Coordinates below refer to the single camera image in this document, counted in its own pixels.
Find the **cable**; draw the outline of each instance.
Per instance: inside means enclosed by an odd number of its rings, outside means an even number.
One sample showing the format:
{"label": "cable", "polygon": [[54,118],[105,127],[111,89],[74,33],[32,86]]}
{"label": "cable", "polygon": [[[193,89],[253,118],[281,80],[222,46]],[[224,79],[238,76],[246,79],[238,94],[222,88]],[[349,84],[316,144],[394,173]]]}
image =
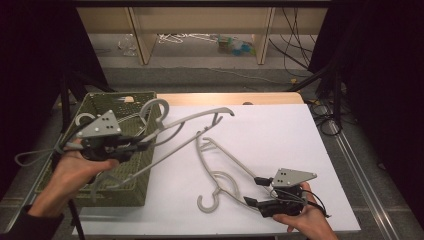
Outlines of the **cable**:
{"label": "cable", "polygon": [[297,43],[299,44],[299,47],[301,49],[301,53],[302,53],[303,59],[305,60],[305,63],[306,64],[309,64],[310,60],[309,60],[308,56],[306,55],[306,53],[304,51],[304,48],[302,47],[302,43],[301,43],[300,37],[299,37],[299,28],[297,26],[297,12],[298,12],[298,8],[294,8],[293,10],[294,10],[294,22],[293,22],[293,26],[292,26],[292,24],[290,23],[289,18],[287,17],[287,14],[286,14],[284,8],[282,8],[284,17],[286,18],[286,21],[289,24],[290,31],[291,31],[291,35],[290,35],[290,39],[289,39],[289,44],[290,44],[290,41],[291,41],[292,36],[294,36],[294,38],[297,40]]}
{"label": "cable", "polygon": [[311,37],[311,39],[314,43],[317,43],[317,41],[312,37],[312,35],[309,35],[309,37]]}
{"label": "cable", "polygon": [[300,198],[300,197],[298,197],[298,196],[296,196],[296,195],[294,195],[294,194],[292,194],[292,193],[289,193],[289,192],[283,191],[283,190],[281,190],[281,189],[274,189],[273,191],[283,193],[283,194],[285,194],[285,195],[288,195],[288,196],[292,197],[294,200],[299,201],[300,203],[304,203],[304,201],[303,201],[303,199],[302,199],[302,198]]}
{"label": "cable", "polygon": [[[322,114],[319,114],[315,111],[315,109],[317,107],[324,107],[325,112]],[[329,123],[330,121],[332,121],[334,119],[334,115],[330,113],[329,108],[327,105],[311,105],[309,107],[312,115],[314,115],[313,119],[315,122],[320,121],[316,124],[317,127],[319,127],[319,130],[321,131],[322,134],[326,135],[326,136],[336,136],[338,135],[341,131],[342,128],[337,126],[337,130],[335,133],[328,133],[327,131],[324,130],[324,126],[326,125],[326,123]]]}
{"label": "cable", "polygon": [[79,239],[85,240],[84,231],[82,229],[81,221],[78,216],[77,207],[75,206],[74,200],[69,200],[68,202],[69,210],[71,211],[72,217],[74,219],[75,228],[77,229]]}
{"label": "cable", "polygon": [[296,62],[297,64],[299,64],[301,67],[303,67],[304,69],[308,69],[308,66],[306,66],[305,64],[299,62],[298,60],[296,60],[294,57],[290,56],[287,54],[287,49],[286,51],[281,50],[280,48],[278,48],[271,39],[269,39],[269,42],[277,49],[277,51],[279,51],[280,53],[282,53],[285,57],[290,58],[290,60]]}
{"label": "cable", "polygon": [[309,50],[309,49],[306,49],[306,48],[303,48],[303,47],[299,47],[299,46],[296,46],[296,45],[294,45],[294,44],[292,44],[292,43],[289,43],[284,37],[283,37],[283,35],[282,34],[280,34],[280,37],[281,37],[281,39],[283,39],[283,41],[284,42],[286,42],[287,44],[289,44],[291,47],[294,47],[294,48],[298,48],[298,49],[301,49],[301,50],[303,50],[303,51],[307,51],[307,52],[312,52],[312,50]]}
{"label": "cable", "polygon": [[283,57],[283,65],[284,65],[284,69],[286,70],[286,72],[287,72],[288,74],[291,74],[291,75],[293,75],[293,76],[295,76],[295,77],[307,77],[307,76],[302,76],[302,75],[294,74],[294,73],[290,72],[290,71],[287,69],[287,66],[286,66],[286,53],[287,53],[288,48],[289,48],[289,45],[287,45],[287,46],[286,46],[286,50],[284,51],[284,53],[285,53],[285,55],[284,55],[284,57]]}
{"label": "cable", "polygon": [[158,43],[160,44],[165,43],[165,41],[180,44],[184,42],[184,40],[182,40],[181,38],[188,38],[188,37],[197,38],[204,41],[216,42],[216,39],[210,38],[210,34],[190,33],[190,34],[158,34],[158,35],[159,35]]}
{"label": "cable", "polygon": [[327,214],[327,210],[325,209],[325,206],[324,206],[324,203],[321,201],[321,199],[315,194],[315,193],[313,193],[313,192],[311,192],[311,191],[308,191],[308,190],[305,190],[305,189],[302,189],[302,192],[307,192],[307,193],[310,193],[310,194],[312,194],[316,199],[318,199],[318,201],[320,202],[320,204],[321,204],[321,206],[320,205],[318,205],[318,204],[316,204],[316,203],[314,203],[314,202],[311,202],[311,201],[308,201],[308,204],[309,205],[312,205],[312,206],[314,206],[314,207],[316,207],[316,208],[318,208],[319,210],[321,210],[321,212],[324,214],[324,216],[326,217],[326,218],[329,218],[329,217],[331,217],[330,215],[328,215]]}

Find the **crate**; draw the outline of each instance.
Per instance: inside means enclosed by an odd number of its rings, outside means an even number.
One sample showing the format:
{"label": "crate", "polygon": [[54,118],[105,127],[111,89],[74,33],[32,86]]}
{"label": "crate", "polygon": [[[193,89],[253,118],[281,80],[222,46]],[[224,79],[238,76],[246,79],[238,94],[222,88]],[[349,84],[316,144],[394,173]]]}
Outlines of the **crate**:
{"label": "crate", "polygon": [[[141,107],[149,100],[156,98],[154,92],[144,93],[89,93],[85,96],[76,116],[81,113],[90,113],[94,116],[102,115],[108,110],[113,110],[117,119],[121,119],[130,114],[140,112]],[[160,116],[159,106],[155,105],[152,107],[147,118],[147,129],[144,132],[145,135],[149,135],[156,128],[156,118]],[[83,124],[84,121],[89,120],[88,117],[82,117],[80,122]],[[119,123],[122,134],[134,136],[140,127],[144,126],[139,117],[133,117],[129,120]],[[75,119],[71,126],[66,131],[64,138],[66,139],[70,133],[74,132],[76,128]],[[143,169],[152,162],[153,148],[149,148],[144,152],[135,153],[132,158],[120,164],[117,168],[111,171],[111,174],[121,180],[127,178],[129,174],[134,174],[137,171]],[[75,198],[78,206],[81,207],[131,207],[131,206],[143,206],[146,198],[147,186],[149,183],[150,171],[146,171],[142,176],[139,176],[130,183],[121,186],[117,189],[106,189],[107,186],[114,185],[116,182],[106,180],[98,188],[96,193],[96,202],[93,203],[90,191],[91,185],[79,191],[79,194]],[[36,186],[36,193],[40,193],[47,185],[51,177],[51,166],[49,165],[43,172],[40,181]]]}

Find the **white table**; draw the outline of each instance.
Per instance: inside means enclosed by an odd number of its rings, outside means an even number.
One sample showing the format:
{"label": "white table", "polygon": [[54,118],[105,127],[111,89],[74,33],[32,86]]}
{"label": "white table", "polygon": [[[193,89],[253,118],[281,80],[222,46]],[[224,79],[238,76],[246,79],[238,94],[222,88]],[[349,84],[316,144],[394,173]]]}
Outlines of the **white table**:
{"label": "white table", "polygon": [[[173,122],[202,110],[218,106],[174,106],[167,121]],[[229,150],[256,175],[274,177],[278,168],[315,172],[309,183],[324,202],[335,231],[358,231],[360,227],[340,185],[329,156],[309,110],[303,104],[227,105],[234,117],[224,119],[204,136],[211,137]],[[153,161],[209,125],[211,116],[186,123],[171,142],[155,149]],[[218,150],[205,153],[213,170],[232,175],[242,196],[264,200],[266,192],[256,186],[243,170],[223,158]],[[146,205],[134,208],[84,208],[80,214],[88,237],[212,237],[275,236],[286,227],[221,194],[218,209],[201,212],[199,195],[209,206],[215,185],[203,169],[190,143],[151,170]]]}

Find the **black cable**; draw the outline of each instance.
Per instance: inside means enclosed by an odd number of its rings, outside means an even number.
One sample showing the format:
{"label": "black cable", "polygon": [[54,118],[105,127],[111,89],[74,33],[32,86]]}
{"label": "black cable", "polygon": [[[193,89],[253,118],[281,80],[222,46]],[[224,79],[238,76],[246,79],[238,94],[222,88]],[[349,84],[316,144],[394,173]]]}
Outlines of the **black cable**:
{"label": "black cable", "polygon": [[300,51],[302,53],[303,59],[305,60],[305,63],[309,65],[309,58],[306,55],[303,47],[302,47],[302,43],[300,41],[300,35],[299,35],[299,27],[297,26],[297,13],[298,13],[298,8],[294,8],[294,23],[293,23],[293,29],[292,29],[292,34],[294,34],[295,39],[297,40],[297,43],[300,46]]}
{"label": "black cable", "polygon": [[309,35],[309,37],[311,37],[311,39],[314,43],[317,43],[317,41],[312,37],[312,35]]}
{"label": "black cable", "polygon": [[[289,45],[287,45],[286,46],[286,50],[284,51],[284,53],[285,54],[287,54],[287,50],[289,49]],[[287,69],[287,66],[286,66],[286,57],[285,57],[286,55],[284,55],[284,57],[283,57],[283,65],[284,65],[284,69],[286,70],[286,72],[288,73],[288,74],[291,74],[291,75],[293,75],[293,76],[296,76],[296,77],[307,77],[307,76],[302,76],[302,75],[297,75],[297,74],[294,74],[294,73],[292,73],[292,72],[290,72],[288,69]]]}
{"label": "black cable", "polygon": [[281,37],[281,39],[283,39],[283,41],[284,42],[286,42],[287,44],[289,44],[291,47],[294,47],[294,48],[298,48],[298,49],[303,49],[304,51],[307,51],[307,52],[312,52],[312,50],[309,50],[309,49],[307,49],[307,48],[302,48],[302,47],[299,47],[299,46],[296,46],[296,45],[294,45],[293,43],[289,43],[284,37],[283,37],[283,35],[282,34],[280,34],[280,37]]}
{"label": "black cable", "polygon": [[321,206],[320,206],[320,205],[318,205],[318,204],[316,204],[314,202],[308,201],[308,204],[309,205],[312,205],[312,206],[320,209],[326,218],[329,218],[330,217],[330,215],[327,214],[327,210],[325,209],[324,203],[321,201],[321,199],[315,193],[313,193],[311,191],[308,191],[308,190],[305,190],[305,189],[302,189],[302,191],[312,194],[316,199],[318,199],[318,201],[321,204]]}
{"label": "black cable", "polygon": [[74,200],[72,199],[69,200],[68,206],[69,206],[69,210],[71,211],[72,218],[74,220],[74,224],[77,229],[79,239],[85,240],[84,230],[82,229],[81,221],[78,216],[78,210],[77,210],[77,207],[75,206]]}
{"label": "black cable", "polygon": [[[315,109],[317,107],[324,107],[325,108],[325,112],[320,114],[317,113],[315,111]],[[324,126],[326,123],[329,123],[329,121],[334,120],[334,114],[330,114],[328,111],[328,107],[326,105],[311,105],[309,107],[309,110],[311,111],[312,115],[314,115],[313,119],[315,122],[320,121],[319,123],[316,124],[317,127],[319,127],[319,130],[321,131],[322,134],[326,135],[326,136],[336,136],[338,134],[341,133],[342,131],[342,127],[338,126],[337,124],[337,130],[335,133],[328,133],[327,131],[324,130]]]}
{"label": "black cable", "polygon": [[284,8],[282,8],[282,10],[283,10],[284,17],[286,18],[286,21],[289,24],[289,28],[290,28],[290,31],[291,31],[289,43],[291,41],[291,37],[294,36],[294,38],[296,39],[297,43],[300,46],[301,53],[302,53],[303,59],[305,60],[305,63],[306,64],[309,64],[310,60],[309,60],[308,56],[306,55],[305,51],[303,50],[302,43],[300,41],[300,36],[299,36],[299,28],[297,26],[297,12],[298,12],[298,8],[294,8],[294,22],[293,22],[293,26],[290,23],[290,20],[287,17],[287,14],[286,14]]}
{"label": "black cable", "polygon": [[304,69],[308,69],[308,66],[304,65],[303,63],[299,62],[298,60],[296,60],[294,57],[290,56],[287,54],[287,50],[283,51],[280,48],[278,48],[271,39],[269,39],[269,42],[277,49],[278,52],[282,53],[285,57],[290,58],[290,60],[292,60],[293,62],[296,62],[297,64],[299,64],[301,67],[303,67]]}

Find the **hand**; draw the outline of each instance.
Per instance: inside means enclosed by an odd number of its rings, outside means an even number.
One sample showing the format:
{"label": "hand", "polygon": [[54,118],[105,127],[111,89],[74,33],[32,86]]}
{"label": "hand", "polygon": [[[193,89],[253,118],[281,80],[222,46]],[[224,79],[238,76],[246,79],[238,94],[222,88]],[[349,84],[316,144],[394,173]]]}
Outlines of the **hand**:
{"label": "hand", "polygon": [[68,201],[74,198],[92,177],[118,165],[119,162],[115,159],[95,162],[84,159],[79,151],[66,152],[28,214],[36,217],[58,217]]}
{"label": "hand", "polygon": [[[306,182],[301,183],[300,186],[304,190],[311,191],[309,184]],[[307,193],[306,197],[308,201],[316,203],[312,194]],[[273,219],[277,222],[288,225],[287,232],[292,232],[296,228],[299,232],[311,240],[338,239],[321,210],[311,205],[306,205],[303,208],[302,213],[298,216],[275,214]]]}

